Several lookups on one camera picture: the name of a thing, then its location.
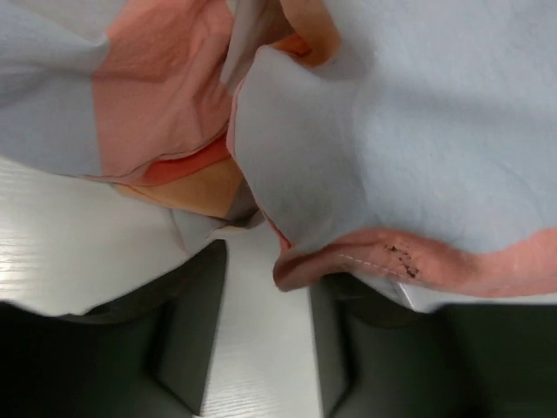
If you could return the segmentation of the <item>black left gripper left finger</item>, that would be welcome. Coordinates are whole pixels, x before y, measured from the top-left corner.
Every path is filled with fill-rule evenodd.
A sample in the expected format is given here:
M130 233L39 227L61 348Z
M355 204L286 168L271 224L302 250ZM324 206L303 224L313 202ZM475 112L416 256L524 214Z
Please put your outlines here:
M225 242L82 315L1 305L4 417L200 414L227 270Z

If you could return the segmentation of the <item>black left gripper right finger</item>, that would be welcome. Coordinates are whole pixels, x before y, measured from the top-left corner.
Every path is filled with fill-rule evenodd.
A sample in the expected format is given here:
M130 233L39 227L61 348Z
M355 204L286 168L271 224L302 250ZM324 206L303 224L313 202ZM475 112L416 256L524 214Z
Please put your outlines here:
M556 309L448 304L417 313L348 274L311 287L327 417L553 417Z

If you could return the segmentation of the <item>white pillow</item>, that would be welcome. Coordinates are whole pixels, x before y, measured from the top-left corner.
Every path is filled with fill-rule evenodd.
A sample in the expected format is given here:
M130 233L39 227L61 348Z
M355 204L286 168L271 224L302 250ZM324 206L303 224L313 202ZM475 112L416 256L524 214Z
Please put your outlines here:
M389 300L416 313L429 314L446 304L439 292L403 285L387 278L366 277L363 281Z

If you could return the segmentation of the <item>orange grey checked pillowcase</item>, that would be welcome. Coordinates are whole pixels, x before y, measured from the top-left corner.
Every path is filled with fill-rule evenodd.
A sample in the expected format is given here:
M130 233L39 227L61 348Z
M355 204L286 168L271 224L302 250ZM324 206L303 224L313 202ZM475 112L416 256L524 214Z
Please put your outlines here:
M4 1L1 154L329 273L556 299L553 1Z

